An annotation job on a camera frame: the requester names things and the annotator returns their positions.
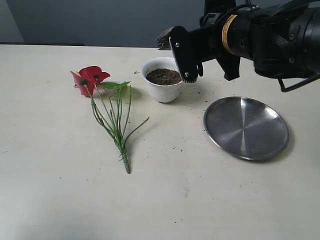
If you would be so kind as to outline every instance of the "small white pot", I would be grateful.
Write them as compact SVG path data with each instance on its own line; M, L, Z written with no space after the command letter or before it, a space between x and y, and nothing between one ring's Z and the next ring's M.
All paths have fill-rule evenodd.
M141 68L141 75L147 83L147 89L153 99L159 103L169 103L175 100L181 91L181 82L174 85L158 85L147 80L147 75L157 69L169 69L178 71L176 61L173 57L157 57L145 62Z

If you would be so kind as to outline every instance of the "gray wall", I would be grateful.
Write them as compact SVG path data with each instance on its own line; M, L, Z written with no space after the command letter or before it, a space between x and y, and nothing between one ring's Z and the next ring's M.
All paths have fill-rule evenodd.
M23 42L6 0L0 0L0 42Z
M199 27L205 0L7 0L27 43L154 47L165 29ZM253 0L261 7L287 0Z

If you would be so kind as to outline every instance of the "metal plate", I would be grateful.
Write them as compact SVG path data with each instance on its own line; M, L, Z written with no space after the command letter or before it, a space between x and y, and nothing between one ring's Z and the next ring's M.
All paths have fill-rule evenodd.
M283 118L264 103L246 97L212 103L204 114L204 127L216 145L245 160L271 159L289 142Z

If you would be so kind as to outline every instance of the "tabletop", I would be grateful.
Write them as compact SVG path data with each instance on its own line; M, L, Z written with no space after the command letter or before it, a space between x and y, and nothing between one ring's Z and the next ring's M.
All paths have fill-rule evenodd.
M154 48L0 45L0 239L314 240L320 236L320 81L282 93L243 59L226 81L213 60L162 104L147 92ZM132 173L94 119L70 71L100 66L130 81ZM287 84L295 80L286 80ZM271 161L239 160L204 131L207 107L241 96L276 110L290 129Z

